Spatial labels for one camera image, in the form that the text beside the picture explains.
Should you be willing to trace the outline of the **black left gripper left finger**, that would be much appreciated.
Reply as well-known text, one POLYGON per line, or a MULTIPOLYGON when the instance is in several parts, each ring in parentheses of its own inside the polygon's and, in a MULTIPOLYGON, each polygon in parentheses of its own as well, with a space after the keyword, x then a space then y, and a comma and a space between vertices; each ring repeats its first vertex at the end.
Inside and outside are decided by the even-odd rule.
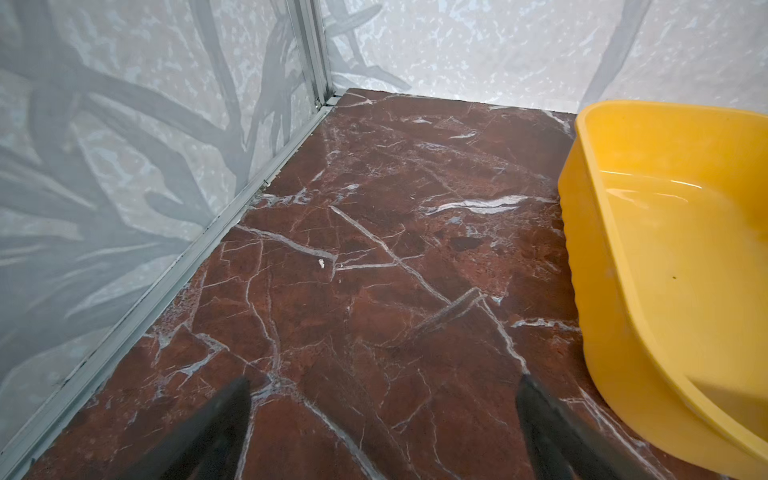
POLYGON ((233 479, 248 429, 250 382, 216 393, 123 474, 124 479, 233 479))

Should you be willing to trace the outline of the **aluminium frame rail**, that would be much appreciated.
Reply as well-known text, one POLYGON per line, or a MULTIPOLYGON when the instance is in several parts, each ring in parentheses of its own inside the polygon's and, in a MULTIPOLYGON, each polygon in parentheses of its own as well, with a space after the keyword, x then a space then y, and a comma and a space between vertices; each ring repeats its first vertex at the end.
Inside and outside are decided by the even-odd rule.
POLYGON ((298 1, 1 5, 1 473, 317 120, 298 1))

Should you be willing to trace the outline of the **left yellow plastic bin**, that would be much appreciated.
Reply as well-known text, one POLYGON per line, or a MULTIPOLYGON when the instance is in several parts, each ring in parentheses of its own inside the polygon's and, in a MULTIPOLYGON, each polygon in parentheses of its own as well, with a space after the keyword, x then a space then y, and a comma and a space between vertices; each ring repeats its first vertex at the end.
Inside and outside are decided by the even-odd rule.
POLYGON ((767 118, 603 101, 558 180, 589 374, 658 449, 767 475, 767 118))

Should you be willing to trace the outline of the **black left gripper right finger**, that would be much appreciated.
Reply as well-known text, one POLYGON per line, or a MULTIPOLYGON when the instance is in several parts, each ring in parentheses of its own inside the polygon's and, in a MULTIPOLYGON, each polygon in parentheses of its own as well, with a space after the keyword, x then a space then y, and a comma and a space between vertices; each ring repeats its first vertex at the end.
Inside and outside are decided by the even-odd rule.
POLYGON ((530 374, 520 380, 516 410, 537 479, 648 479, 530 374))

